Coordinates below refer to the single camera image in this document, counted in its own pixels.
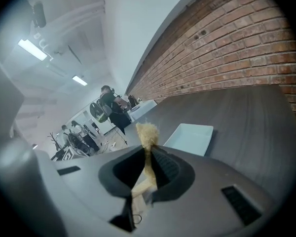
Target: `black rectangle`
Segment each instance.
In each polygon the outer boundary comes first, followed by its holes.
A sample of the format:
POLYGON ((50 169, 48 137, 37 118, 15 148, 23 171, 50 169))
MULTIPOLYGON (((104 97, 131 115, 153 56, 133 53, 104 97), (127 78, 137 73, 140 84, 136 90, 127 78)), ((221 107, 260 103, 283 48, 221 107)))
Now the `black rectangle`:
POLYGON ((245 226, 254 222, 261 216, 261 214, 234 186, 223 188, 222 193, 225 195, 245 226))
POLYGON ((62 168, 62 169, 58 169, 57 172, 60 176, 62 175, 66 175, 66 174, 69 174, 69 173, 73 173, 75 171, 78 171, 78 170, 81 170, 78 166, 72 166, 72 167, 69 167, 69 168, 62 168))

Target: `fluorescent light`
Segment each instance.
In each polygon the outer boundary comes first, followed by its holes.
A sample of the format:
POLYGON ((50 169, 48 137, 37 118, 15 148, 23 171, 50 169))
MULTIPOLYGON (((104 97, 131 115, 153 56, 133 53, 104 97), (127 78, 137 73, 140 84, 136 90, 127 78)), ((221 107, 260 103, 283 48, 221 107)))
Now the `fluorescent light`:
POLYGON ((76 81, 76 82, 79 82, 80 84, 82 84, 83 86, 86 86, 87 83, 82 80, 81 78, 77 77, 77 76, 74 76, 73 79, 76 81))
POLYGON ((41 61, 47 57, 47 55, 43 51, 41 51, 37 46, 35 46, 28 39, 20 40, 18 45, 41 61))

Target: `red brick wall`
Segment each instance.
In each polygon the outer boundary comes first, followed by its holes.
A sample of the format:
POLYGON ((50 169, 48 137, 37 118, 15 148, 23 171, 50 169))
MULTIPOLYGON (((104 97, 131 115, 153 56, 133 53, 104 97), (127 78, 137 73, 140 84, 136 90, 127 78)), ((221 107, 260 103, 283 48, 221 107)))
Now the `red brick wall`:
POLYGON ((166 29, 128 94, 280 84, 296 114, 296 40, 273 0, 196 0, 166 29))

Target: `white box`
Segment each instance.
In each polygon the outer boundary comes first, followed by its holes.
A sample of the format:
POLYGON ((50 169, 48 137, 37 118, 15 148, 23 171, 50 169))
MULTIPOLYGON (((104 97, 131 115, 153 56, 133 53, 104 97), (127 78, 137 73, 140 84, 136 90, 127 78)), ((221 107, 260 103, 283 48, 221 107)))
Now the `white box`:
POLYGON ((180 124, 164 146, 204 156, 213 130, 209 125, 180 124))

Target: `desk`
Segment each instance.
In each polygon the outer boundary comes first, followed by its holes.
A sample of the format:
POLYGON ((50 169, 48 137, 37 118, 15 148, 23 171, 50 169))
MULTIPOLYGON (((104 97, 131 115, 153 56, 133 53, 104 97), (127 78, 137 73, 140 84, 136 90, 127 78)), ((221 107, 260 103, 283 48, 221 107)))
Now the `desk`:
POLYGON ((132 122, 135 120, 139 119, 142 115, 150 111, 153 107, 155 107, 157 103, 154 100, 147 100, 140 102, 137 106, 139 108, 133 112, 128 111, 127 113, 129 114, 130 118, 132 119, 132 122))
POLYGON ((139 145, 137 122, 151 122, 163 145, 180 123, 214 127, 206 157, 218 159, 282 201, 296 179, 296 120, 278 85, 247 86, 168 97, 125 128, 139 145))

